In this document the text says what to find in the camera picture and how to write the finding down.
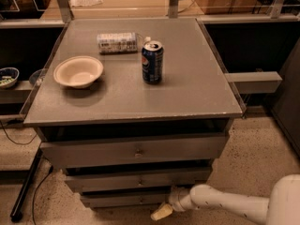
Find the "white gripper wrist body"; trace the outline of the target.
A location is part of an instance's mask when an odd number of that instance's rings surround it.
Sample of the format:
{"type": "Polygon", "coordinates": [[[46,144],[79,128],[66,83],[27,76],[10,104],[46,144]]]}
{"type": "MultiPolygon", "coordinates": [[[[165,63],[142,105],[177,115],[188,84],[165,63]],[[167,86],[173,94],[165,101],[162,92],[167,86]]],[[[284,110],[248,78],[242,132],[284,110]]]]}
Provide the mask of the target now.
{"type": "Polygon", "coordinates": [[[198,208],[197,204],[191,199],[190,188],[173,187],[168,202],[175,212],[186,212],[198,208]]]}

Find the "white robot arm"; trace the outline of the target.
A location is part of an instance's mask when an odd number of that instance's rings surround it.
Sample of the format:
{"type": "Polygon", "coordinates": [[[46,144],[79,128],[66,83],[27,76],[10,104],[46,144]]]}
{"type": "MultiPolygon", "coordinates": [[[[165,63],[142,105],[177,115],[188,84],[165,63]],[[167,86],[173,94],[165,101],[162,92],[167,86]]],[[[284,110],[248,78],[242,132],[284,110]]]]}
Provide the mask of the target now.
{"type": "Polygon", "coordinates": [[[201,207],[221,208],[257,225],[300,225],[300,175],[279,179],[269,198],[227,193],[206,184],[175,187],[151,219],[157,221],[172,212],[201,207]]]}

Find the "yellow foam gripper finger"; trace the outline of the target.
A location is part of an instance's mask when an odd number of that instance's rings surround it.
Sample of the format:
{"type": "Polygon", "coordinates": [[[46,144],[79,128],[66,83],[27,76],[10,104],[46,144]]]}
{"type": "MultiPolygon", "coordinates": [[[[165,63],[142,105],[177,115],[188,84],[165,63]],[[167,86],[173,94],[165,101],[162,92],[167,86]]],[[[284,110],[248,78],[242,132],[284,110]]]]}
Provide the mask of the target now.
{"type": "Polygon", "coordinates": [[[158,221],[160,219],[166,218],[173,212],[173,208],[168,203],[162,203],[160,207],[151,214],[151,219],[158,221]]]}

